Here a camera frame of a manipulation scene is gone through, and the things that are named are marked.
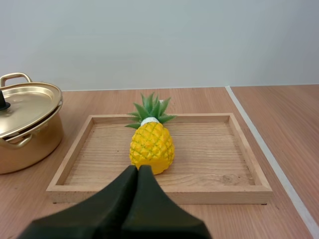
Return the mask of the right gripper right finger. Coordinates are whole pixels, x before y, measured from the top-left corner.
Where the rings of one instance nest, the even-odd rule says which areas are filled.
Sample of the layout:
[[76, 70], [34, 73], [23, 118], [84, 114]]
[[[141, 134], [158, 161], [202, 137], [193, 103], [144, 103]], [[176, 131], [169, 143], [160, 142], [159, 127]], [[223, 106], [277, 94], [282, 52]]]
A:
[[209, 239], [205, 223], [173, 202], [157, 183], [150, 166], [139, 168], [137, 191], [126, 220], [123, 239]]

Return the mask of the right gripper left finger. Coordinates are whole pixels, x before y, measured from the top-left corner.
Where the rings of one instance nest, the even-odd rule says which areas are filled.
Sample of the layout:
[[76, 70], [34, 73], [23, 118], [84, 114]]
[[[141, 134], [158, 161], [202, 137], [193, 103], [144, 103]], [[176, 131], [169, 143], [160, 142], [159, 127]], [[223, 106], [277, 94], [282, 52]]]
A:
[[137, 189], [138, 170], [127, 167], [90, 198], [32, 221], [21, 239], [116, 239]]

